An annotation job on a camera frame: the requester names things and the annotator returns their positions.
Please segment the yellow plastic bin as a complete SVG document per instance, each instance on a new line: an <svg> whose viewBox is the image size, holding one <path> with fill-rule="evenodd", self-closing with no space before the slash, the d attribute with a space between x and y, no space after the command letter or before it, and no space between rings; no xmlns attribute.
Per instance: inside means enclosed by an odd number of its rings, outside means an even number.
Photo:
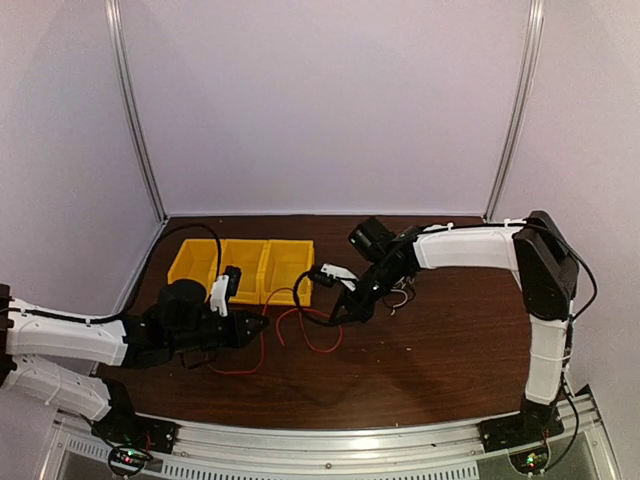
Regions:
<svg viewBox="0 0 640 480"><path fill-rule="evenodd" d="M295 306L292 289L315 260L312 240L268 240L262 255L260 299L270 306Z"/></svg>
<svg viewBox="0 0 640 480"><path fill-rule="evenodd" d="M241 277L232 303L259 305L263 286L267 252L266 240L225 239L222 241L221 272L228 266L238 267Z"/></svg>
<svg viewBox="0 0 640 480"><path fill-rule="evenodd" d="M188 279L200 283L210 293L216 279L219 255L214 239L184 240L169 268L167 283Z"/></svg>

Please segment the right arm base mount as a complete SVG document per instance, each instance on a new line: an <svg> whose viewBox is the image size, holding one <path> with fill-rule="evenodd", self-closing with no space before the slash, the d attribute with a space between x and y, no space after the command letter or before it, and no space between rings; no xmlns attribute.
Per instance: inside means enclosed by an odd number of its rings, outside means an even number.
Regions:
<svg viewBox="0 0 640 480"><path fill-rule="evenodd" d="M514 414L483 420L478 431L486 453L541 442L564 432L557 400L542 404L523 397Z"/></svg>

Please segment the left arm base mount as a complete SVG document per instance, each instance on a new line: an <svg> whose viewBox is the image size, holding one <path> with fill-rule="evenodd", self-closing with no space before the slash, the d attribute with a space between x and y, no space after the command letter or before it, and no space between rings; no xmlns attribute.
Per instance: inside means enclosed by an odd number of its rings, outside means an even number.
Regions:
<svg viewBox="0 0 640 480"><path fill-rule="evenodd" d="M94 433L112 443L171 454L174 449L178 425L172 421L139 415L125 386L106 380L109 410L99 420L92 421Z"/></svg>

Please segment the aluminium frame post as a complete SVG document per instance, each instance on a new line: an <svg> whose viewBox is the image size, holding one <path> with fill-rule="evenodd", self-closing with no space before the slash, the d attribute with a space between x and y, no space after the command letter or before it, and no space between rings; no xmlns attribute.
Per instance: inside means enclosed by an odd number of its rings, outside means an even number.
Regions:
<svg viewBox="0 0 640 480"><path fill-rule="evenodd" d="M526 108L534 84L545 23L545 1L531 0L526 21L523 50L511 113L507 124L498 167L483 213L484 220L493 220L504 193L522 132Z"/></svg>
<svg viewBox="0 0 640 480"><path fill-rule="evenodd" d="M121 2L117 0L106 0L104 4L119 89L135 157L154 216L158 222L164 222L167 220L167 214L161 198L156 176L151 165L148 146L136 101L134 83L126 48L124 26L122 22Z"/></svg>

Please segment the front aluminium rail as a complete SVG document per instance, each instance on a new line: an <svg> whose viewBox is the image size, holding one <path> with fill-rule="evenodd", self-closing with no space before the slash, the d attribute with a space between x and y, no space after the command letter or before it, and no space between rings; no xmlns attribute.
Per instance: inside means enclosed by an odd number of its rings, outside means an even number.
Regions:
<svg viewBox="0 0 640 480"><path fill-rule="evenodd" d="M546 479L619 479L590 392L558 404L564 431L545 442L488 451L477 419L364 430L279 430L184 422L173 450L141 479L521 479L515 463L551 451Z"/></svg>

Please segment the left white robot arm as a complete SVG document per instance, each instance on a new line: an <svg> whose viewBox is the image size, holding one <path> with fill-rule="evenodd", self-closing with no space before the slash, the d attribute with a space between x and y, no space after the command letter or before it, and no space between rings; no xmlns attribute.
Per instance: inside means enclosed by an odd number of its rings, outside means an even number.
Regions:
<svg viewBox="0 0 640 480"><path fill-rule="evenodd" d="M123 444L137 442L144 424L125 388L84 377L54 358L97 362L124 369L146 369L190 352L243 348L266 329L267 317L231 309L228 280L209 298L194 280L164 286L155 304L141 315L80 316L47 310L12 296L1 287L1 386L47 405L104 422Z"/></svg>

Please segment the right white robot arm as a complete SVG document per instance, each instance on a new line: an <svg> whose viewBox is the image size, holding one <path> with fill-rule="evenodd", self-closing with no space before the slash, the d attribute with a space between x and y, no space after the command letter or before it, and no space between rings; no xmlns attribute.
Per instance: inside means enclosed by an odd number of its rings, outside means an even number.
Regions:
<svg viewBox="0 0 640 480"><path fill-rule="evenodd" d="M423 270L492 268L510 272L531 326L528 378L512 430L530 442L549 429L573 350L579 273L586 262L545 211L501 223L413 226L396 234L370 217L348 237L369 268L356 275L325 264L321 271L343 290L329 317L332 325L365 323L377 301Z"/></svg>

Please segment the left yellow plastic bin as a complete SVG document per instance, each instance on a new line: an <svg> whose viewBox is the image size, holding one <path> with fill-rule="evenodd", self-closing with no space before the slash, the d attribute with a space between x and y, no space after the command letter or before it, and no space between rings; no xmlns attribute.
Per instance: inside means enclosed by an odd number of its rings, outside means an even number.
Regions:
<svg viewBox="0 0 640 480"><path fill-rule="evenodd" d="M214 239L184 240L169 268L167 283L188 279L200 283L210 293L216 279L219 255Z"/></svg>

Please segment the left aluminium frame post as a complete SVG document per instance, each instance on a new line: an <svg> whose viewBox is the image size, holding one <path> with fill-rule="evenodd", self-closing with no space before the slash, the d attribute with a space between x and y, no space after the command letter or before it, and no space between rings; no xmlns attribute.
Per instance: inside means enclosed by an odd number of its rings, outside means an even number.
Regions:
<svg viewBox="0 0 640 480"><path fill-rule="evenodd" d="M122 22L121 2L117 0L106 0L104 4L119 89L135 157L154 216L158 222L164 222L167 220L167 214L161 198L156 176L151 165L148 146L136 101L134 83L126 48L124 26Z"/></svg>

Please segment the right circuit board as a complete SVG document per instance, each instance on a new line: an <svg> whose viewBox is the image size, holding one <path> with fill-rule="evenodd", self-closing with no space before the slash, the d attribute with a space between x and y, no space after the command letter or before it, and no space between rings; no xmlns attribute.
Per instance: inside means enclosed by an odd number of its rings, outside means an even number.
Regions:
<svg viewBox="0 0 640 480"><path fill-rule="evenodd" d="M549 450L543 447L520 450L509 455L511 466L523 475L538 474L547 467L549 460Z"/></svg>

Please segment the right aluminium frame post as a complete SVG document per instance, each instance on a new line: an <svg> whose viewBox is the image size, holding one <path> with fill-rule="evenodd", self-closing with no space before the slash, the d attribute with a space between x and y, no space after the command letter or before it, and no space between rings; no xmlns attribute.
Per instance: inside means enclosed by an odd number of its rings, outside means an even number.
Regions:
<svg viewBox="0 0 640 480"><path fill-rule="evenodd" d="M511 113L507 124L498 167L483 213L484 220L493 220L504 193L522 132L526 108L534 84L545 23L545 1L531 0L526 21L523 50Z"/></svg>

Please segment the right yellow plastic bin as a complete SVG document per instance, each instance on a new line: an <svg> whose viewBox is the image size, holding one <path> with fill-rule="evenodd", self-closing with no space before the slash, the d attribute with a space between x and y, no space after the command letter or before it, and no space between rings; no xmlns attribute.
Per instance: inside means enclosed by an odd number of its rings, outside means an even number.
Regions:
<svg viewBox="0 0 640 480"><path fill-rule="evenodd" d="M262 255L260 299L270 306L295 306L292 289L315 260L312 240L268 240Z"/></svg>

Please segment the left circuit board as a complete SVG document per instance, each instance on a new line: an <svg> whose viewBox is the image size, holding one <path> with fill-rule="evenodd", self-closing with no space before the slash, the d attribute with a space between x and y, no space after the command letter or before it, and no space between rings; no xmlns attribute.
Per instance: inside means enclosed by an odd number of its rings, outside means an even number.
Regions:
<svg viewBox="0 0 640 480"><path fill-rule="evenodd" d="M107 466L120 476L131 476L140 473L153 457L140 449L119 445L113 447L107 456Z"/></svg>

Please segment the circuit board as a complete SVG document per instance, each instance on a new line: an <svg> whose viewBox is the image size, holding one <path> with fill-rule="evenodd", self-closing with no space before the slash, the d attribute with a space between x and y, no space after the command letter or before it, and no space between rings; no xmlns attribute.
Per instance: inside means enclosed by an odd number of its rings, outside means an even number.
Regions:
<svg viewBox="0 0 640 480"><path fill-rule="evenodd" d="M113 447L107 456L107 466L120 476L131 476L140 473L153 457L140 449L119 445Z"/></svg>
<svg viewBox="0 0 640 480"><path fill-rule="evenodd" d="M509 455L511 466L523 475L538 474L547 467L549 460L549 450L543 447L520 450Z"/></svg>

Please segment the middle yellow plastic bin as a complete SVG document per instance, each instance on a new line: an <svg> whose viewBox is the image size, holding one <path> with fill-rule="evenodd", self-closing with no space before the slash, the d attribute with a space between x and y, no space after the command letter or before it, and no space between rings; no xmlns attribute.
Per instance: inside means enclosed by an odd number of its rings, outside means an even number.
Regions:
<svg viewBox="0 0 640 480"><path fill-rule="evenodd" d="M263 286L267 252L266 240L225 239L222 241L221 272L228 266L238 267L241 277L232 303L259 305Z"/></svg>

